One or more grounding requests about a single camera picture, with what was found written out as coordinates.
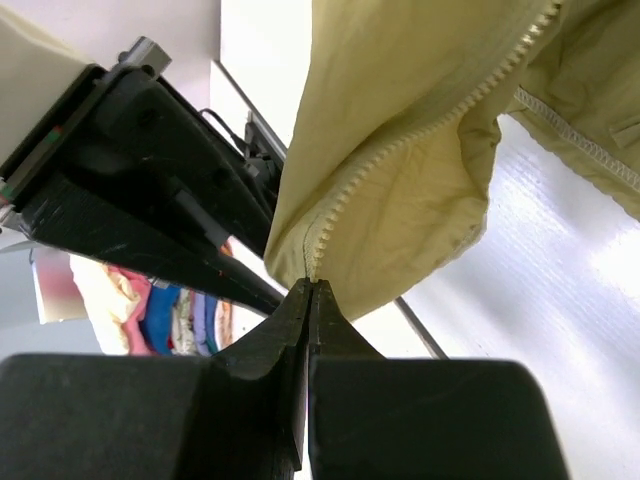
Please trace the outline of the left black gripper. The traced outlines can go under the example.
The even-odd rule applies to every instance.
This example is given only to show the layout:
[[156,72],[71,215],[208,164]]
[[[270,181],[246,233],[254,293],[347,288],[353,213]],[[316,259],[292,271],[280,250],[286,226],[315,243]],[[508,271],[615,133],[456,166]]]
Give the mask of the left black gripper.
[[280,164],[225,140],[168,64],[141,37],[85,68],[2,169],[1,203],[37,242],[270,315],[284,296],[221,249],[263,254]]

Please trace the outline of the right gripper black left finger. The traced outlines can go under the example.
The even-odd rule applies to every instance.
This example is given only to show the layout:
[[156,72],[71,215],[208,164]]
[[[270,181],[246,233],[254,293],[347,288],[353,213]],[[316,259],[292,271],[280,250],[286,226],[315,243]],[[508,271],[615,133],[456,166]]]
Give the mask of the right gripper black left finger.
[[1,365],[5,479],[290,479],[311,285],[211,357],[21,354]]

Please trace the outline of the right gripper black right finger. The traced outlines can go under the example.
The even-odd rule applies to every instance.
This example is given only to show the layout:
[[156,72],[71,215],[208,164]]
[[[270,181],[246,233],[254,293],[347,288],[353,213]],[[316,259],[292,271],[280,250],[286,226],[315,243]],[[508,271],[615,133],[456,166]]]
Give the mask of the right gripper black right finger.
[[387,359],[314,285],[309,457],[317,479],[565,479],[534,376],[504,360]]

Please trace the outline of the khaki tan jacket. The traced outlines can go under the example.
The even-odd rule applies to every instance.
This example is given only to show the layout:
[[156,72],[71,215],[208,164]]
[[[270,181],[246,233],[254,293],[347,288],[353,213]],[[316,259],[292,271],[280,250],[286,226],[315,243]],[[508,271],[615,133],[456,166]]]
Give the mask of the khaki tan jacket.
[[264,261],[357,319],[482,235],[515,118],[639,214],[635,1],[316,1]]

